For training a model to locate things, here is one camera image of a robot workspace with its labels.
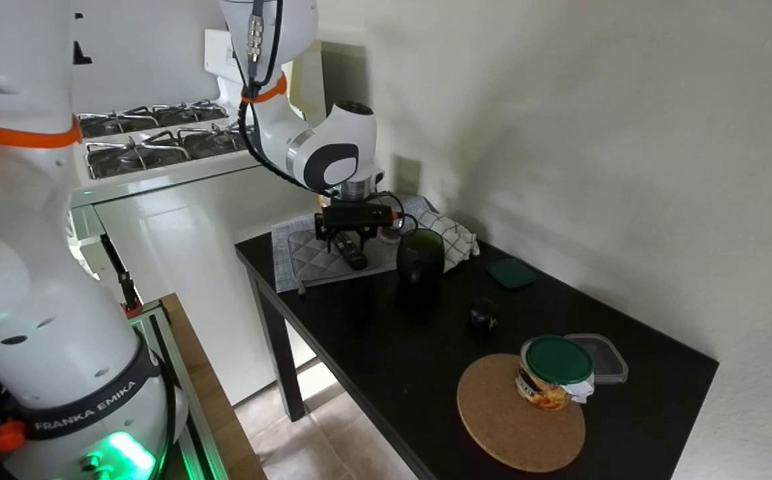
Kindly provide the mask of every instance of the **clear plastic lid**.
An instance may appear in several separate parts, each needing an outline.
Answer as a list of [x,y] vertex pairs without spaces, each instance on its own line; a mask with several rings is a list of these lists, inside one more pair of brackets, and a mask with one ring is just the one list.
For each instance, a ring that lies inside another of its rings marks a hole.
[[593,359],[593,376],[596,385],[626,382],[629,367],[611,340],[595,333],[573,333],[566,335],[566,338],[581,345]]

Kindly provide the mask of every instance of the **orange ring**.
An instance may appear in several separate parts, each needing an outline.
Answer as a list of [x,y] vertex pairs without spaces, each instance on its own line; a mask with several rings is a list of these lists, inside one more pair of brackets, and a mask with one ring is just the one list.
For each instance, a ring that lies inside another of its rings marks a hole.
[[81,125],[72,117],[72,129],[64,133],[32,133],[0,128],[0,145],[26,149],[60,149],[81,142]]
[[[262,101],[268,101],[271,98],[276,97],[276,95],[283,95],[287,90],[288,90],[288,81],[285,80],[285,74],[283,73],[282,77],[279,78],[279,82],[277,82],[276,86],[274,86],[274,88],[271,88],[270,90],[264,93],[259,94],[258,97],[255,98],[255,103],[262,103]],[[244,103],[254,103],[254,101],[250,100],[249,98],[246,98],[243,95],[243,90],[241,91],[241,101],[243,101]]]

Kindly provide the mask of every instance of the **green led light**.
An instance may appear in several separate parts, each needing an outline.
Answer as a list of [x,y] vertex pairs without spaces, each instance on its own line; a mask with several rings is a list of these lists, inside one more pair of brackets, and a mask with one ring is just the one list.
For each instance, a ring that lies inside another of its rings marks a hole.
[[[117,479],[125,480],[146,480],[155,466],[155,457],[146,451],[146,448],[139,441],[134,440],[132,435],[124,431],[118,431],[111,434],[107,443],[118,453],[118,456],[128,462],[130,468],[124,475],[117,475]],[[105,462],[112,461],[111,458],[105,458]]]

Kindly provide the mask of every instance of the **table leg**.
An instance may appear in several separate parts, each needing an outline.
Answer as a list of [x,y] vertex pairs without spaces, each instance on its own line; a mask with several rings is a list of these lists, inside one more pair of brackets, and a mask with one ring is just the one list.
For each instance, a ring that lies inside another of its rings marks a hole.
[[297,382],[297,369],[294,367],[294,357],[291,354],[291,343],[288,340],[288,330],[285,328],[285,318],[271,305],[270,300],[259,291],[258,283],[250,276],[249,285],[253,289],[255,307],[259,312],[261,330],[265,332],[267,349],[271,354],[273,371],[277,374],[279,395],[285,405],[285,413],[292,422],[301,419],[306,412],[303,410],[303,398],[300,395],[300,383]]

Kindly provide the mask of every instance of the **gas burner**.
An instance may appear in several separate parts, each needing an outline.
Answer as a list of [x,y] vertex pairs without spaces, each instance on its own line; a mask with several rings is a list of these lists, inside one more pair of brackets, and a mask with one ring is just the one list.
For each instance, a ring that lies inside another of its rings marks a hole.
[[78,119],[85,139],[160,127],[148,107],[137,107],[121,113],[78,113]]
[[87,167],[91,179],[104,179],[130,172],[166,167],[192,160],[181,141],[169,130],[136,143],[87,142]]
[[162,127],[227,118],[227,113],[223,107],[208,100],[197,101],[190,105],[186,103],[155,105],[152,107],[152,115]]
[[[252,135],[252,125],[248,125],[247,134]],[[241,139],[237,124],[220,128],[211,124],[210,128],[179,128],[179,140],[193,158],[223,155],[246,149]]]

